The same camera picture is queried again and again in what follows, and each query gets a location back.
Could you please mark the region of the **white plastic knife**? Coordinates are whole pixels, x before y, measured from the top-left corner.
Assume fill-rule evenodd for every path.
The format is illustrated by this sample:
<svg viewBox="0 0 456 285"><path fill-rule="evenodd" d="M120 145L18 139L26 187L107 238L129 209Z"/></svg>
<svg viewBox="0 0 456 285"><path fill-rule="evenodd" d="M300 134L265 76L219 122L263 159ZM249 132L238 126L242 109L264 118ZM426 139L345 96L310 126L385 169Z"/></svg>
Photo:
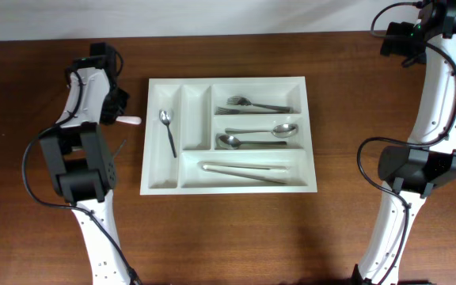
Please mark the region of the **white plastic knife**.
<svg viewBox="0 0 456 285"><path fill-rule="evenodd" d="M116 118L116 122L123 124L140 125L142 123L142 119L139 116L118 116Z"/></svg>

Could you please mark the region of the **small metal spoon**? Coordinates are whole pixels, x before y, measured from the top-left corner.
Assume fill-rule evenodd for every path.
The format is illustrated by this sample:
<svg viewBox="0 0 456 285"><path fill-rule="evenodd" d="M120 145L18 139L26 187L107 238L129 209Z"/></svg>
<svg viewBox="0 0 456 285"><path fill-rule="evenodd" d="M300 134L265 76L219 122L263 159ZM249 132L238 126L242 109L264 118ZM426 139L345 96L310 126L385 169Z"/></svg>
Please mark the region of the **small metal spoon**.
<svg viewBox="0 0 456 285"><path fill-rule="evenodd" d="M112 154L112 157L116 159L116 157L120 154L120 151L123 149L124 145L126 144L127 140L124 139L122 143L118 146L116 151Z"/></svg>
<svg viewBox="0 0 456 285"><path fill-rule="evenodd" d="M172 117L171 117L170 113L167 112L165 109L160 109L159 110L159 120L161 121L162 124L165 125L165 127L167 129L167 134L168 134L168 138L169 138L169 144L170 144L170 147L171 147L171 151L172 151L173 157L177 158L177 151L176 151L175 143L174 143L174 140L173 140L173 134L172 134L171 129L170 129L170 124L172 122Z"/></svg>

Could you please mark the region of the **metal fork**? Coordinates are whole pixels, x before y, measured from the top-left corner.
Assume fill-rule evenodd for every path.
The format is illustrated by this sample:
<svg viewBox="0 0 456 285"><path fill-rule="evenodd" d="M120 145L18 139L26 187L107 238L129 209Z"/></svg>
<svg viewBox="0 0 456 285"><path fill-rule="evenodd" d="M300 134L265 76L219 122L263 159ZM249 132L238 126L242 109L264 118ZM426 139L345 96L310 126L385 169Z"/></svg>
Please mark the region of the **metal fork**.
<svg viewBox="0 0 456 285"><path fill-rule="evenodd" d="M261 112L261 111L243 111L232 108L217 107L215 109L216 115L256 115L256 114L284 114L284 112L272 111L272 112Z"/></svg>
<svg viewBox="0 0 456 285"><path fill-rule="evenodd" d="M258 107L258 108L266 108L266 109L270 109L273 111L284 112L284 113L293 112L292 107L276 106L276 105L268 105L268 104L257 104L257 103L253 103L248 98L241 97L241 96L229 97L226 100L226 103L228 105L253 106L253 107Z"/></svg>

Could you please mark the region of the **metal tablespoon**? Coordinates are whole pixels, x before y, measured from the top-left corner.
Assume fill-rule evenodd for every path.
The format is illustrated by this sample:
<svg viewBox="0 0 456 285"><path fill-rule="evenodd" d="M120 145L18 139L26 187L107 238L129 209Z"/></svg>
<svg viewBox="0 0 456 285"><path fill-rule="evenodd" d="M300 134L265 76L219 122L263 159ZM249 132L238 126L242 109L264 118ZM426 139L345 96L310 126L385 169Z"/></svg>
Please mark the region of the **metal tablespoon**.
<svg viewBox="0 0 456 285"><path fill-rule="evenodd" d="M298 125L295 123L283 123L269 130L242 130L226 128L225 133L228 135L256 134L269 133L276 138L285 139L295 135L298 132Z"/></svg>
<svg viewBox="0 0 456 285"><path fill-rule="evenodd" d="M220 135L216 138L218 145L227 150L237 150L243 146L286 146L286 141L241 141L232 135Z"/></svg>

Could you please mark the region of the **long metal tongs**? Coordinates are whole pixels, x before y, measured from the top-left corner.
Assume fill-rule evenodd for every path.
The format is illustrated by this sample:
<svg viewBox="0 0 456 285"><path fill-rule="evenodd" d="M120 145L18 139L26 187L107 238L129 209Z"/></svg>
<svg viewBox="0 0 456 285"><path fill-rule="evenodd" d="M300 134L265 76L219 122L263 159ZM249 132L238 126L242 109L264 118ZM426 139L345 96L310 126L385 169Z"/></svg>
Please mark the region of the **long metal tongs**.
<svg viewBox="0 0 456 285"><path fill-rule="evenodd" d="M288 184L291 181L289 169L280 165L254 165L242 163L201 161L199 167L209 173L240 177L275 184Z"/></svg>

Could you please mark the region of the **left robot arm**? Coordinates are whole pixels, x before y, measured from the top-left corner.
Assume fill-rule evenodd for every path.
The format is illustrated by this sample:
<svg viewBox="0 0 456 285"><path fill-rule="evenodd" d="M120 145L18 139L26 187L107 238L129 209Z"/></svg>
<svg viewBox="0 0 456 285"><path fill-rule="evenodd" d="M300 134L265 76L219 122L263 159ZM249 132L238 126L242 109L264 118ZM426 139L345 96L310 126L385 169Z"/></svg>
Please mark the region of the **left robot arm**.
<svg viewBox="0 0 456 285"><path fill-rule="evenodd" d="M139 284L137 272L120 248L113 213L117 184L115 153L102 134L124 114L129 95L117 79L124 61L107 43L65 70L69 95L59 119L41 131L39 143L60 208L78 221L95 284Z"/></svg>

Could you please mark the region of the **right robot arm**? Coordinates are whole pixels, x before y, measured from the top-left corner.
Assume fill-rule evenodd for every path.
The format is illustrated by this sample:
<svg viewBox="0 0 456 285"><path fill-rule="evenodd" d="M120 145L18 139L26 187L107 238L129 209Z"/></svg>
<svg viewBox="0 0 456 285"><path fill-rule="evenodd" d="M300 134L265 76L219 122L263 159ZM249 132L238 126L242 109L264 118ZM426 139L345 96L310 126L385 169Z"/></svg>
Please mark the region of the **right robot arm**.
<svg viewBox="0 0 456 285"><path fill-rule="evenodd" d="M378 180L382 201L370 244L352 284L398 284L412 224L427 198L456 179L456 1L416 1L415 22L391 22L381 54L404 57L403 67L426 66L416 122L405 141L383 137Z"/></svg>

